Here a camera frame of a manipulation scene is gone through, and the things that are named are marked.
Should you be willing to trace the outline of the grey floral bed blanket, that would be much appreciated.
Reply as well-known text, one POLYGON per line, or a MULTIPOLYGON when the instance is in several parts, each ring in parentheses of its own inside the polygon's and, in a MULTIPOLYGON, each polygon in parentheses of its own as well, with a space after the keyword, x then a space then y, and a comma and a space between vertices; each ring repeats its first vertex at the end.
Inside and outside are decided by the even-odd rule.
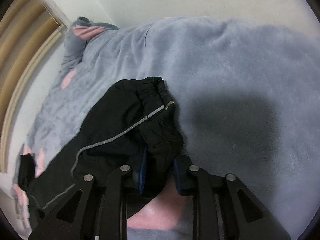
POLYGON ((205 17, 126 29, 78 18, 65 50, 21 150, 37 173, 112 85, 160 77, 181 153, 211 174, 236 174, 292 239, 303 233, 319 208, 318 38, 205 17))

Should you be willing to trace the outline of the black hooded jacket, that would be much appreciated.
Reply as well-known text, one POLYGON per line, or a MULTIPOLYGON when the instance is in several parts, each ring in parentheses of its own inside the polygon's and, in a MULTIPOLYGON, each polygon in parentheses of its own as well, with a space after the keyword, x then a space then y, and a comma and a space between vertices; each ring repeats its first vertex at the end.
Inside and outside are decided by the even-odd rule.
POLYGON ((85 175, 91 174, 100 187, 121 165, 133 170, 146 149, 143 199, 159 194, 171 175, 174 159, 181 153, 183 137, 176 127, 175 103, 160 77, 120 80, 112 85, 86 115, 78 134, 36 172, 35 156, 20 157, 18 185, 29 200, 32 228, 53 209, 85 175))

